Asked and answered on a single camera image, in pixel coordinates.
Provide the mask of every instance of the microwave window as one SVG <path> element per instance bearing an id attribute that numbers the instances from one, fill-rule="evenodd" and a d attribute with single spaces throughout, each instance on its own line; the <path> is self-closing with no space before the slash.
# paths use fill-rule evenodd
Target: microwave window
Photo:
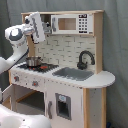
<path id="1" fill-rule="evenodd" d="M 75 18 L 59 18 L 58 19 L 59 30 L 76 30 Z"/>

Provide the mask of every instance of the cabinet handle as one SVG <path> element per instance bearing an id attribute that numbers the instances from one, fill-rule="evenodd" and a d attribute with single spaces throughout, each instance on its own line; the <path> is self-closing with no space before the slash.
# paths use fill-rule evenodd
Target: cabinet handle
<path id="1" fill-rule="evenodd" d="M 56 21 L 55 17 L 52 18 L 52 29 L 54 32 L 56 32 L 55 21 Z"/>
<path id="2" fill-rule="evenodd" d="M 52 101 L 49 101 L 49 103 L 48 103 L 48 115 L 49 115 L 49 119 L 52 119 L 51 106 L 52 106 Z"/>

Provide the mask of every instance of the oven handle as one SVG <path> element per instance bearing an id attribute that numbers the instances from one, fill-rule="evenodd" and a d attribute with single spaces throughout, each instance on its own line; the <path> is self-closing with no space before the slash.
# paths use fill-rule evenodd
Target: oven handle
<path id="1" fill-rule="evenodd" d="M 48 115 L 49 115 L 49 119 L 52 119 L 51 106 L 52 106 L 52 101 L 49 101 L 49 103 L 48 103 Z"/>

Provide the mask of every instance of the faucet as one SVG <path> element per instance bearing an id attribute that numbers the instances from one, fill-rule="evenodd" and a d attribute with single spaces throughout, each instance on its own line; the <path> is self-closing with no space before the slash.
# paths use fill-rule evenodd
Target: faucet
<path id="1" fill-rule="evenodd" d="M 81 70 L 87 68 L 87 62 L 86 62 L 86 63 L 83 63 L 83 62 L 82 62 L 82 56 L 83 56 L 84 54 L 88 54 L 88 55 L 91 57 L 91 64 L 92 64 L 92 65 L 95 64 L 95 59 L 94 59 L 92 53 L 90 53 L 89 51 L 86 51 L 86 50 L 85 50 L 85 51 L 82 51 L 82 52 L 80 53 L 79 62 L 78 62 L 78 64 L 77 64 L 78 69 L 81 69 Z"/>

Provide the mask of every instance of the toy kitchen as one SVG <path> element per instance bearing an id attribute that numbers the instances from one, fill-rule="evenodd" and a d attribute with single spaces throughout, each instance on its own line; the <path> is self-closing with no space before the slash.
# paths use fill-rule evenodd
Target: toy kitchen
<path id="1" fill-rule="evenodd" d="M 42 63 L 10 70 L 3 97 L 13 111 L 43 114 L 52 128 L 106 128 L 106 87 L 115 76 L 102 70 L 103 12 L 40 12 L 46 40 L 27 43 L 28 57 Z M 29 14 L 22 13 L 23 23 Z"/>

